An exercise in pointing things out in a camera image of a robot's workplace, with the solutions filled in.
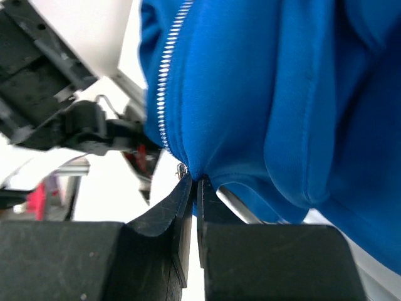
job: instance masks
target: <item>scratched black surface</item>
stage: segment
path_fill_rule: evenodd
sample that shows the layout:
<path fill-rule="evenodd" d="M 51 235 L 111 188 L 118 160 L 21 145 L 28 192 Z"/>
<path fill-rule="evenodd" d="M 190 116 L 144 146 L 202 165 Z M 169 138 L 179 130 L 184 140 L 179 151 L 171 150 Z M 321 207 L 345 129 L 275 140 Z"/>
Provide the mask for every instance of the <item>scratched black surface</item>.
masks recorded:
<path fill-rule="evenodd" d="M 210 224 L 205 248 L 207 301 L 366 300 L 332 227 Z"/>
<path fill-rule="evenodd" d="M 120 223 L 0 223 L 0 300 L 101 300 Z"/>
<path fill-rule="evenodd" d="M 0 223 L 0 301 L 180 300 L 191 189 L 187 175 L 129 224 Z"/>

